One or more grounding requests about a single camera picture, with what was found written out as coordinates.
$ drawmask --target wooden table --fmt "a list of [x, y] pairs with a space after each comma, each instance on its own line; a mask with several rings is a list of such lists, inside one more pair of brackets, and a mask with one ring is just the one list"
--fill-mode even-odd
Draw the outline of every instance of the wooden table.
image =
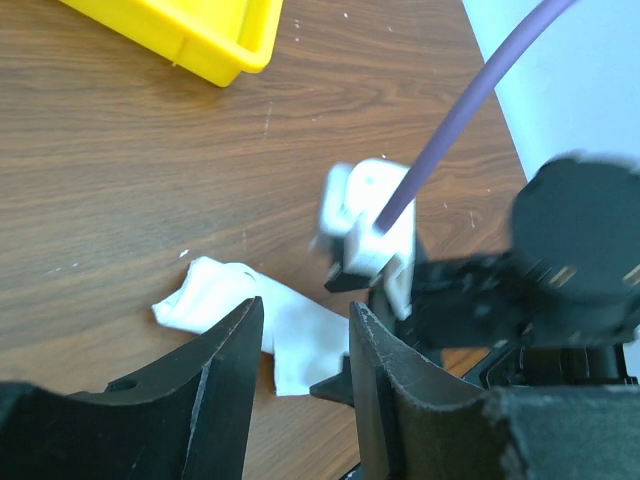
[[[307, 251], [327, 170], [412, 162], [482, 64], [452, 0], [286, 0], [271, 65], [224, 90], [58, 2], [2, 0], [0, 18], [0, 378], [61, 392], [187, 341], [149, 306], [200, 255], [346, 313], [357, 295], [325, 292]], [[430, 254], [503, 247], [523, 183], [490, 99], [420, 194]], [[271, 372], [265, 355], [246, 478], [338, 478], [353, 412], [275, 398]]]

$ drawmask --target white paper towel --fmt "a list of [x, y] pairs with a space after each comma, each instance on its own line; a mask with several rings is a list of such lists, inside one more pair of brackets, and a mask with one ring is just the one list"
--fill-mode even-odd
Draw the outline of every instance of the white paper towel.
[[151, 308], [160, 325], [200, 334], [255, 296], [264, 304], [262, 351], [275, 357], [276, 395], [307, 395], [340, 373], [347, 319], [244, 264], [200, 257], [182, 287]]

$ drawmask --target yellow tray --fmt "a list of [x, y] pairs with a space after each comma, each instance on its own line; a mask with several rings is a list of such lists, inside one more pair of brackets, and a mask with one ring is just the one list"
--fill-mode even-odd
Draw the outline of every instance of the yellow tray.
[[220, 87], [271, 60], [283, 0], [60, 0]]

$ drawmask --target purple wire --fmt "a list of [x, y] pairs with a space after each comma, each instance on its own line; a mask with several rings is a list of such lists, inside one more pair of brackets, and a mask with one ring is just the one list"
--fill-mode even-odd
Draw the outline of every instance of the purple wire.
[[469, 120], [520, 55], [576, 0], [543, 0], [502, 42], [449, 111], [380, 212], [374, 226], [386, 233], [431, 176]]

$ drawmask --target purple cable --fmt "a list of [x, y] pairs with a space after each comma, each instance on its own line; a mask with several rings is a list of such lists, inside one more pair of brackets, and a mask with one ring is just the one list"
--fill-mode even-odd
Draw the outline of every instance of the purple cable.
[[520, 55], [576, 0], [543, 0], [502, 42], [471, 81], [393, 192], [374, 226], [386, 233], [431, 176], [469, 120]]

